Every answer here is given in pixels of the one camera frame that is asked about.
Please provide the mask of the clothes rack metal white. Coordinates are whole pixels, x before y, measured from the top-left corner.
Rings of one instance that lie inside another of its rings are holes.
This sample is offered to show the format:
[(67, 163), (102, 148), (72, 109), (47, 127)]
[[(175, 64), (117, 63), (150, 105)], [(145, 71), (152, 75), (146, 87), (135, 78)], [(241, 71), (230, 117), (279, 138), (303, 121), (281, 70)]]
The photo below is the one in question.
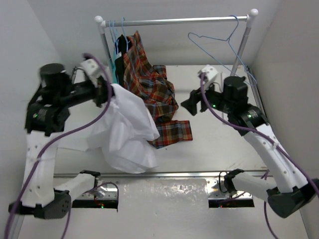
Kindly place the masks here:
[(253, 23), (255, 22), (256, 17), (259, 15), (259, 11), (257, 9), (252, 9), (246, 16), (222, 16), (222, 17), (193, 17), (193, 18), (173, 18), (173, 19), (154, 19), (154, 20), (121, 20), (121, 21), (113, 21), (108, 23), (103, 20), (101, 16), (96, 16), (94, 18), (95, 23), (100, 32), (100, 36), (102, 39), (102, 44), (105, 50), (105, 54), (107, 56), (107, 62), (109, 64), (112, 63), (112, 56), (110, 53), (110, 48), (107, 42), (105, 29), (106, 28), (115, 28), (115, 27), (123, 27), (123, 26), (148, 26), (148, 25), (172, 25), (172, 24), (186, 24), (186, 23), (211, 23), (211, 22), (231, 22), (234, 21), (238, 25), (239, 22), (246, 22), (246, 28), (242, 36), (242, 40), (238, 51), (234, 51), (236, 58), (233, 64), (232, 69), (230, 70), (231, 75), (235, 75), (238, 66), (245, 65), (242, 60), (242, 54), (244, 52), (245, 46), (247, 44)]

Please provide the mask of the white shirt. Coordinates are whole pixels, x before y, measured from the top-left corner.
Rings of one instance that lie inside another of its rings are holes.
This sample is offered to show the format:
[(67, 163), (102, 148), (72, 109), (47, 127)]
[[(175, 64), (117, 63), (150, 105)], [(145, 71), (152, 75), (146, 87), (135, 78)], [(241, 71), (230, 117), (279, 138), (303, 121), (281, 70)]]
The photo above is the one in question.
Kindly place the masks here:
[(143, 100), (118, 84), (102, 117), (91, 126), (62, 138), (59, 148), (92, 151), (101, 149), (114, 169), (139, 174), (158, 166), (155, 149), (148, 141), (159, 137)]

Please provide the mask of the teal garment on hanger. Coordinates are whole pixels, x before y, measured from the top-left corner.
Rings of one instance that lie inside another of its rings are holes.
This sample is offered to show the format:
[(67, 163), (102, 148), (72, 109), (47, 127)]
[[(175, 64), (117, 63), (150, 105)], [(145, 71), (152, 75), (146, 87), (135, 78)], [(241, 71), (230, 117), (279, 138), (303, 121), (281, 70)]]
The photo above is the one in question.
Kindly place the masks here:
[(115, 64), (115, 60), (116, 60), (116, 50), (114, 49), (113, 51), (113, 60), (112, 60), (112, 74), (113, 74), (113, 84), (118, 84), (118, 78), (117, 78), (117, 73), (116, 73), (116, 64)]

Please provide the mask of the metal mounting rail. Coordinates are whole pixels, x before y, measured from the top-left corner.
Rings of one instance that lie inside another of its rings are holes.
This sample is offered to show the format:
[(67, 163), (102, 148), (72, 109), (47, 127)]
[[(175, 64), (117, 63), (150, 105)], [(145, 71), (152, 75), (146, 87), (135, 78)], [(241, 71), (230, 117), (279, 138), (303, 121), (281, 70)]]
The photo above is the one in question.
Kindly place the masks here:
[(267, 191), (276, 187), (273, 179), (251, 172), (195, 172), (109, 174), (98, 177), (98, 186), (108, 193), (135, 195), (149, 192), (167, 198), (180, 196), (213, 201), (252, 199), (267, 201)]

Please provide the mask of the black garment on hanger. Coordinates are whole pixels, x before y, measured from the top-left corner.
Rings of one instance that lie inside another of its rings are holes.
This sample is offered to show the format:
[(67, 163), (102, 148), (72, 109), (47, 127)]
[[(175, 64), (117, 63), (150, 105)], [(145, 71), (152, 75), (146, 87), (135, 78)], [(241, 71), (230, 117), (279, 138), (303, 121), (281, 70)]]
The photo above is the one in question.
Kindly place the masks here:
[(123, 35), (121, 35), (120, 37), (118, 37), (118, 42), (118, 48), (115, 46), (117, 55), (115, 64), (119, 85), (123, 87), (125, 71), (123, 55), (127, 52), (127, 39)]

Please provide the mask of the blue hanger with teal garment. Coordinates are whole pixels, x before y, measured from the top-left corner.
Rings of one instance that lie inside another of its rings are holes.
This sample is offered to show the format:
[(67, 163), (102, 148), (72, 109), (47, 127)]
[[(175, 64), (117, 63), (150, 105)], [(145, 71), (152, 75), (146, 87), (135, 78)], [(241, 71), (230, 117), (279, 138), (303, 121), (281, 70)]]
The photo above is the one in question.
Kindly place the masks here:
[(108, 25), (109, 25), (109, 32), (110, 32), (110, 35), (111, 35), (112, 42), (115, 44), (116, 37), (115, 37), (115, 34), (114, 34), (113, 23), (109, 20), (108, 21)]

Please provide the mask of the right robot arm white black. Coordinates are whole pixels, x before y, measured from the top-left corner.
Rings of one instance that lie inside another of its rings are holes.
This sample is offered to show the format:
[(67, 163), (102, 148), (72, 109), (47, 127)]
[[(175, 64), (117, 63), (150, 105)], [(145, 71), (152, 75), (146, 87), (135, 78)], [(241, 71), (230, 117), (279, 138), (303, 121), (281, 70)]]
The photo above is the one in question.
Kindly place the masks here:
[(222, 92), (215, 90), (213, 78), (209, 79), (204, 73), (199, 78), (200, 88), (191, 91), (189, 99), (181, 105), (194, 116), (200, 102), (201, 112), (210, 110), (235, 129), (255, 149), (274, 178), (269, 182), (235, 169), (223, 180), (229, 194), (250, 193), (267, 202), (281, 218), (287, 218), (319, 194), (319, 180), (311, 179), (292, 161), (276, 140), (266, 116), (248, 102), (245, 77), (225, 78)]

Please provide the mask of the blue hanger with black garment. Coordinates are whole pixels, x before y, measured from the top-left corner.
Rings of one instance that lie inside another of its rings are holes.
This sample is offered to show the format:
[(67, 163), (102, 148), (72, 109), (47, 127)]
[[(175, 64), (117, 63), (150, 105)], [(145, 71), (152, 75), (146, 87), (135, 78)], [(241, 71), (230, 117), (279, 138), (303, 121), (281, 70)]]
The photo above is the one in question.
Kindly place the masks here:
[(115, 21), (113, 20), (112, 22), (112, 31), (113, 31), (113, 35), (114, 35), (114, 40), (115, 40), (115, 46), (118, 48), (118, 30), (115, 27)]

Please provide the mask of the plaid shirt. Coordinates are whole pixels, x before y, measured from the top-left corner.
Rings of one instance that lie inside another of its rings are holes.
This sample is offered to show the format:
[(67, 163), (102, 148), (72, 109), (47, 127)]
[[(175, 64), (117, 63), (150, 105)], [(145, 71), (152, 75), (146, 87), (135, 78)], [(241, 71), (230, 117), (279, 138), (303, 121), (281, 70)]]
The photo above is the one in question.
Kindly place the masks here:
[(166, 66), (151, 65), (138, 31), (128, 36), (131, 47), (124, 54), (124, 88), (140, 97), (149, 110), (159, 137), (148, 143), (160, 149), (182, 141), (192, 141), (190, 121), (174, 120), (179, 105)]

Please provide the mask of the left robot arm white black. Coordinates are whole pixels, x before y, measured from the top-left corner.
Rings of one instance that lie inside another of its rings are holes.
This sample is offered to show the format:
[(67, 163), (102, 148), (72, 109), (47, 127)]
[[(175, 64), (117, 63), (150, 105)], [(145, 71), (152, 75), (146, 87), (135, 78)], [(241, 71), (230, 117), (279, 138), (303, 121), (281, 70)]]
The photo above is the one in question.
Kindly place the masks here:
[(104, 69), (94, 60), (80, 64), (85, 74), (75, 83), (62, 64), (44, 65), (40, 84), (27, 105), (25, 129), (27, 154), (22, 190), (9, 205), (11, 215), (32, 215), (38, 219), (61, 219), (79, 196), (95, 188), (99, 172), (83, 170), (75, 178), (54, 187), (53, 176), (58, 144), (67, 136), (65, 123), (70, 108), (87, 101), (102, 107), (114, 95)]

